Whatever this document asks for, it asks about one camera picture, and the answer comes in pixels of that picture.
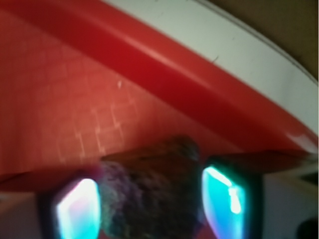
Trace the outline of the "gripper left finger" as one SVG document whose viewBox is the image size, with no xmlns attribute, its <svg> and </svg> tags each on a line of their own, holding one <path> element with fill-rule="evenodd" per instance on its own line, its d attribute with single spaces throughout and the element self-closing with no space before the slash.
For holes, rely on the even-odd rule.
<svg viewBox="0 0 319 239">
<path fill-rule="evenodd" d="M 37 197 L 44 239 L 97 239 L 101 224 L 101 176 L 84 169 L 45 170 Z"/>
</svg>

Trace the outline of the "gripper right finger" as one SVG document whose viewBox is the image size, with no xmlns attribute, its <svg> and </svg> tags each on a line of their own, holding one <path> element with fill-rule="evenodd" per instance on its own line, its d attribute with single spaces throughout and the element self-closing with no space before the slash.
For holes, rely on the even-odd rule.
<svg viewBox="0 0 319 239">
<path fill-rule="evenodd" d="M 230 156 L 211 156 L 201 175 L 204 214 L 218 239 L 262 235 L 261 175 Z"/>
</svg>

